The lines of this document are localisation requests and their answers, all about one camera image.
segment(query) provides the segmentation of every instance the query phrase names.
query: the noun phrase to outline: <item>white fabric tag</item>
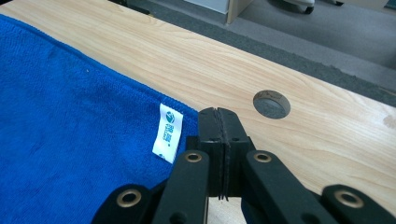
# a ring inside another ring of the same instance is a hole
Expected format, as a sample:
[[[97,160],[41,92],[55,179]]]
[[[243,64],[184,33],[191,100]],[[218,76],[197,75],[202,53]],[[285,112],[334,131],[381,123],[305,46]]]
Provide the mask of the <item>white fabric tag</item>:
[[[163,104],[160,105],[160,114],[160,125],[152,152],[173,163],[181,136],[183,115]]]

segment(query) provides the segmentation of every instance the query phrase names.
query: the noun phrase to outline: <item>logo on tag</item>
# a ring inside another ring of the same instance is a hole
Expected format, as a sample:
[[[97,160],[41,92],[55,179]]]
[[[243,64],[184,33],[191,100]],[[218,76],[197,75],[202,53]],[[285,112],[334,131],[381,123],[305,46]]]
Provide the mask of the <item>logo on tag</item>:
[[[168,111],[166,113],[166,119],[168,120],[169,123],[175,122],[175,115],[173,115],[172,112]]]

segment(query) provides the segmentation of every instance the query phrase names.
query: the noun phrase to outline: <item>floor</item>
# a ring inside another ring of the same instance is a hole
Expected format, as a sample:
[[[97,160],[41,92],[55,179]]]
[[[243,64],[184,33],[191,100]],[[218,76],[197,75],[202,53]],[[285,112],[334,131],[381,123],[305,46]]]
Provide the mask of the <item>floor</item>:
[[[226,24],[225,15],[182,0],[149,1],[396,91],[394,15],[331,0],[317,0],[305,15],[281,0],[254,0]]]

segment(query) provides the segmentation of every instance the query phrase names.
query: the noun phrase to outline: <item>light wood tabletop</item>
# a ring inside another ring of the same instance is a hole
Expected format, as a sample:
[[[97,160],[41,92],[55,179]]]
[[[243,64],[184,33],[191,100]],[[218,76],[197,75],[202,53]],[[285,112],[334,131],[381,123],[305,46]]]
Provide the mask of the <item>light wood tabletop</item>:
[[[308,189],[348,185],[396,215],[396,108],[106,0],[14,0],[0,13],[196,110],[234,111]],[[256,111],[264,90],[289,100],[285,118]],[[211,200],[208,218],[243,223],[237,199]]]

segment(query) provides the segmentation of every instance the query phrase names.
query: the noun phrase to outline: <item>towel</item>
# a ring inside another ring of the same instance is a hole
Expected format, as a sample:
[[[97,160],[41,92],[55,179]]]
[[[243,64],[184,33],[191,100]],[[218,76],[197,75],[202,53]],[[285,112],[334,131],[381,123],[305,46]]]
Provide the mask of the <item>towel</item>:
[[[148,189],[172,164],[152,153],[160,104],[197,112],[23,22],[0,15],[0,222],[89,223],[114,189]]]

